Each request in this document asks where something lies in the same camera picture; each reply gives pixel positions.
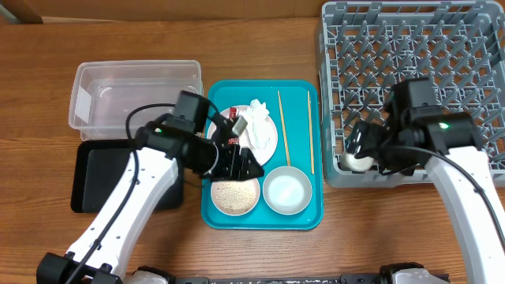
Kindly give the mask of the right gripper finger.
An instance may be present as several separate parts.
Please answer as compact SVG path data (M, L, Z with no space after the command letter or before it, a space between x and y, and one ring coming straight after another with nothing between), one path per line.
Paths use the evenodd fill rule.
M393 174L411 175L417 166L417 161L409 156L376 155L374 159L379 166L379 173L383 176L390 176Z
M346 139L346 153L356 155L358 158L364 158L369 146L368 131L368 122L357 122Z

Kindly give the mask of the white paper napkin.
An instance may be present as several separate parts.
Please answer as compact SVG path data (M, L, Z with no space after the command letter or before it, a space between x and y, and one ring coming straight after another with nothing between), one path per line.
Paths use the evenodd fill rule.
M261 103L258 99L252 100L241 112L241 116L248 122L246 130L249 141L256 150L265 150L270 143L271 127L267 121L269 114L266 103Z

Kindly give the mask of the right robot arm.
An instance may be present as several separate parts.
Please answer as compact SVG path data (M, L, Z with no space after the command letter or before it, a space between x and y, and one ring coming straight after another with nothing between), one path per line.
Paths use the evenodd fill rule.
M471 116L444 113L427 77L393 85L385 110L385 125L354 125L341 164L365 172L377 163L383 176L424 168L450 216L468 282L502 283L504 208Z

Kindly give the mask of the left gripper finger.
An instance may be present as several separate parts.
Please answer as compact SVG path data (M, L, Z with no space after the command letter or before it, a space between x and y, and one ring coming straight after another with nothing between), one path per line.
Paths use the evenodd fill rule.
M234 146L232 157L232 180L246 181L264 176L263 167L249 148Z
M239 145L239 138L232 132L234 121L221 114L214 114L211 121L215 125L215 131L211 135L211 141L217 146Z

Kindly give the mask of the white cup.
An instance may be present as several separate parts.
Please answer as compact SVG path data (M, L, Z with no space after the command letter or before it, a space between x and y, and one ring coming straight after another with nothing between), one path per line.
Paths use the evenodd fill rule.
M358 173L366 172L369 170L375 160L372 157L364 157L357 159L354 154L343 152L340 158L341 167L344 170L350 170Z

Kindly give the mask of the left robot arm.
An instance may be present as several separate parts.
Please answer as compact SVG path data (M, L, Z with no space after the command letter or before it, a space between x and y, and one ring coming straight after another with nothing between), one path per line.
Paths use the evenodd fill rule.
M264 175L251 150L230 144L245 128L215 104L182 91L172 112L127 132L131 153L125 170L92 224L64 256L47 253L38 283L123 283L133 248L155 207L185 169L209 181L248 181Z

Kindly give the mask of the pile of rice grains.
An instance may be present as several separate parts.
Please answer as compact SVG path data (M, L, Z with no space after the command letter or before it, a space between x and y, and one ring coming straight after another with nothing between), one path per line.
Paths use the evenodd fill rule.
M242 215L256 203L256 190L236 182L220 183L215 189L216 206L228 215Z

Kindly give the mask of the red sauce packet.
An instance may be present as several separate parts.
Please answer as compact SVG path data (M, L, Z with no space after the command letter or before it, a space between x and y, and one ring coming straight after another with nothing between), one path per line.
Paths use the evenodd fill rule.
M232 122L228 144L229 145L239 144L239 134L237 133L236 130L236 124L238 122L238 109L236 107L230 108L228 119Z

